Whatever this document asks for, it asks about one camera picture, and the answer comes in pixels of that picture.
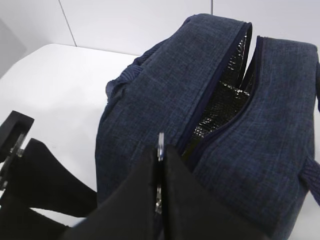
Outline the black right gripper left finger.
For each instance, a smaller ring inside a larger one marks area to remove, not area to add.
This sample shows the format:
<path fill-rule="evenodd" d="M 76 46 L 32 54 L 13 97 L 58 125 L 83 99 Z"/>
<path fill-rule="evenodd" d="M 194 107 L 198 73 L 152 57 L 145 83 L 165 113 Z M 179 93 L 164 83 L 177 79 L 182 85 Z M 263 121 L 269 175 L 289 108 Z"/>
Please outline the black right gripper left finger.
<path fill-rule="evenodd" d="M 164 148 L 148 147 L 121 186 L 63 240 L 156 240 L 159 168 Z"/>

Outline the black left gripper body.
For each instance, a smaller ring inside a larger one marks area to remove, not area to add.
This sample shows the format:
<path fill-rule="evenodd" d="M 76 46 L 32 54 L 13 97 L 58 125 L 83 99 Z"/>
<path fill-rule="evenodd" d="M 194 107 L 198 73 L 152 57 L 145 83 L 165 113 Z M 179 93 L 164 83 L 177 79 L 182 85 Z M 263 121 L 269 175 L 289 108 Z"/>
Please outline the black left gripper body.
<path fill-rule="evenodd" d="M 12 162 L 21 157 L 21 146 L 30 131 L 34 119 L 13 110 L 0 126 L 0 189 L 8 184 L 8 175 Z"/>

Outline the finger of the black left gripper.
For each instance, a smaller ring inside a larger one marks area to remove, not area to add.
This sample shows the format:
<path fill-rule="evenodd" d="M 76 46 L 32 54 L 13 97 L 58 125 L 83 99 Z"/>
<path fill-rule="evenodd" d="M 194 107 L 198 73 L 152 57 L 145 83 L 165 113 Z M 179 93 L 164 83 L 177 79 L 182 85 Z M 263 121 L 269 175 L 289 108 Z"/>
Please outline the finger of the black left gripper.
<path fill-rule="evenodd" d="M 97 208 L 97 193 L 72 175 L 41 141 L 32 138 L 17 160 L 9 193 L 30 208 L 84 218 Z"/>
<path fill-rule="evenodd" d="M 26 206 L 16 197 L 0 198 L 0 238 L 2 240 L 58 240 L 69 226 Z"/>

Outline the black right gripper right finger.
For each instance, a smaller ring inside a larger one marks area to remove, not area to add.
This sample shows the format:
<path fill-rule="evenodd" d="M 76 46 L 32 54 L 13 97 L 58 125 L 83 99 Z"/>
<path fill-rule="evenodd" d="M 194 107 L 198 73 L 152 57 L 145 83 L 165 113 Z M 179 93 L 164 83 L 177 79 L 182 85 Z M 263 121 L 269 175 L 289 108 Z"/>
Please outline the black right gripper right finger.
<path fill-rule="evenodd" d="M 176 148 L 163 160 L 163 228 L 166 240 L 270 240 L 262 226 L 217 201 L 195 179 Z"/>

